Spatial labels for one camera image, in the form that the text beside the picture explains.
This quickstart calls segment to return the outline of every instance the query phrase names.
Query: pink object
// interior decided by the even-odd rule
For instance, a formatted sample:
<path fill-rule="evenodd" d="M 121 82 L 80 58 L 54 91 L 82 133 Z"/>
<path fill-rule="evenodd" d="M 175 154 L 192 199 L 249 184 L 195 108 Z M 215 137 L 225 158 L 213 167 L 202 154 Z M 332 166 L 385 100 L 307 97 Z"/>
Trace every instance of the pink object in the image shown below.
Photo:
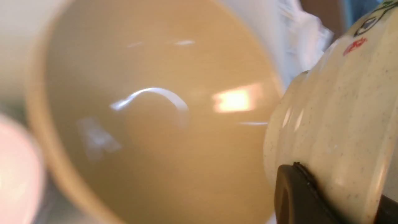
<path fill-rule="evenodd" d="M 44 179 L 42 159 L 29 133 L 0 114 L 0 223 L 32 223 Z"/>

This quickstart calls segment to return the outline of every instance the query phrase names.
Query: glossy glaze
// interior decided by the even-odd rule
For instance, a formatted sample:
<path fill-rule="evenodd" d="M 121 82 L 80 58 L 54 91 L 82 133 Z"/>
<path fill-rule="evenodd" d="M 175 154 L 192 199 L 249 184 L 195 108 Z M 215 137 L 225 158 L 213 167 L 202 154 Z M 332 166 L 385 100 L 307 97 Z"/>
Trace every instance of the glossy glaze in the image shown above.
<path fill-rule="evenodd" d="M 279 84 L 213 1 L 76 1 L 32 56 L 29 118 L 61 190 L 109 223 L 259 223 Z"/>
<path fill-rule="evenodd" d="M 311 71 L 293 81 L 265 140 L 271 184 L 279 165 L 299 161 L 353 223 L 373 222 L 391 158 L 383 193 L 398 199 L 398 159 L 392 157 L 398 136 L 396 5 L 387 1 L 361 18 Z M 363 34 L 354 37 L 357 30 Z"/>

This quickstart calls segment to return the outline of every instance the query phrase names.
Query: red design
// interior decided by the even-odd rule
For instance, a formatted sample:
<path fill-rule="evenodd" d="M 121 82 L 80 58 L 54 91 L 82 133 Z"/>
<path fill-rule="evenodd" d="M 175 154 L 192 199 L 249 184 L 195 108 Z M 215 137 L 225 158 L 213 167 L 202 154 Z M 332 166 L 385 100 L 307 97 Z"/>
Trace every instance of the red design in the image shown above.
<path fill-rule="evenodd" d="M 350 53 L 351 51 L 359 48 L 366 41 L 368 41 L 368 39 L 366 39 L 366 38 L 361 38 L 359 40 L 354 41 L 352 44 L 348 45 L 347 49 L 343 53 L 343 56 L 345 56 L 346 54 Z"/>

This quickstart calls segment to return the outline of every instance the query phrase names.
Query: blurry white object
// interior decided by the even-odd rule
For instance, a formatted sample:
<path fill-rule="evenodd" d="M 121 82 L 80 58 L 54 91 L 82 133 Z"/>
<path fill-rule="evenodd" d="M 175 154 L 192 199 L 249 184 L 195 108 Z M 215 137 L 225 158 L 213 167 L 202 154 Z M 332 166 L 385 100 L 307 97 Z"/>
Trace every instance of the blurry white object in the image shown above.
<path fill-rule="evenodd" d="M 298 0 L 279 0 L 279 10 L 286 29 L 285 40 L 291 60 L 297 61 L 299 72 L 310 70 L 329 46 L 333 33 L 320 19 L 302 10 Z"/>
<path fill-rule="evenodd" d="M 40 152 L 17 122 L 0 114 L 0 223 L 30 224 L 45 173 Z"/>
<path fill-rule="evenodd" d="M 32 43 L 69 0 L 0 1 L 0 101 L 23 105 L 25 64 Z"/>
<path fill-rule="evenodd" d="M 261 41 L 283 82 L 311 69 L 333 33 L 304 12 L 298 0 L 219 0 L 239 16 Z"/>

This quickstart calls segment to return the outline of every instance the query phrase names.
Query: speckled mug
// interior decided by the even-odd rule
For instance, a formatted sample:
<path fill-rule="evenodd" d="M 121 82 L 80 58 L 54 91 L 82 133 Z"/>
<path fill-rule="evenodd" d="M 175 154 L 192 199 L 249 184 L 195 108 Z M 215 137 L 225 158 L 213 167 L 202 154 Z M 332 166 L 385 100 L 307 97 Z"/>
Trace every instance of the speckled mug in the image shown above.
<path fill-rule="evenodd" d="M 299 75 L 267 129 L 264 167 L 271 185 L 279 165 L 298 161 L 315 175 L 326 200 L 353 223 L 373 222 L 382 193 L 398 199 L 398 158 L 393 154 L 398 136 L 397 4 L 383 2 L 311 71 Z"/>

